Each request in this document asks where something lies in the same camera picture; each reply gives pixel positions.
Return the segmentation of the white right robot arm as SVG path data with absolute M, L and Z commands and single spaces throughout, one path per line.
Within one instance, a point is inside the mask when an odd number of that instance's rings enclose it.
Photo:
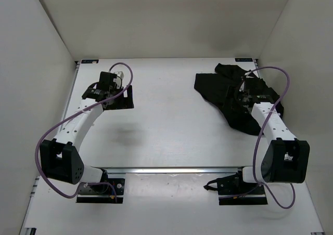
M 241 82 L 234 92 L 236 102 L 260 126 L 255 144 L 252 166 L 242 168 L 242 175 L 235 178 L 233 187 L 238 193 L 246 193 L 252 183 L 297 183 L 305 181 L 310 145 L 299 140 L 284 124 L 274 108 L 274 100 L 268 94 L 251 89 Z

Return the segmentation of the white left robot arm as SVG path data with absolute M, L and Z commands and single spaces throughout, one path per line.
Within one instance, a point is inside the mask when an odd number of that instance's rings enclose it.
M 76 117 L 65 122 L 52 140 L 40 145 L 42 172 L 47 178 L 70 184 L 90 183 L 96 192 L 104 192 L 109 186 L 106 172 L 101 168 L 85 165 L 79 149 L 96 119 L 105 111 L 132 109 L 132 87 L 124 88 L 124 73 L 101 72 L 99 81 L 87 88 L 82 95 Z

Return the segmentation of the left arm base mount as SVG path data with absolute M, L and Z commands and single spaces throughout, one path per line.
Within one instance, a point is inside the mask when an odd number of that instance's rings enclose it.
M 107 184 L 80 187 L 76 196 L 76 203 L 122 204 L 125 191 L 125 175 L 112 174 L 104 170 L 101 181 L 107 182 Z

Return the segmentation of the black pleated skirt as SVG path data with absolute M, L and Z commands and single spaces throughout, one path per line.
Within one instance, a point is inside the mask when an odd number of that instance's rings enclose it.
M 214 73 L 196 74 L 194 89 L 221 111 L 231 128 L 257 136 L 261 127 L 251 115 L 253 105 L 275 103 L 280 95 L 254 73 L 245 73 L 237 65 L 219 63 Z

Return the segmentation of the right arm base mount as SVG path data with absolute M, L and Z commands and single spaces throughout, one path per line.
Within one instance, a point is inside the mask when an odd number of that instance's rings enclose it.
M 240 172 L 211 180 L 204 185 L 204 189 L 217 191 L 220 206 L 268 204 L 264 187 L 244 182 Z

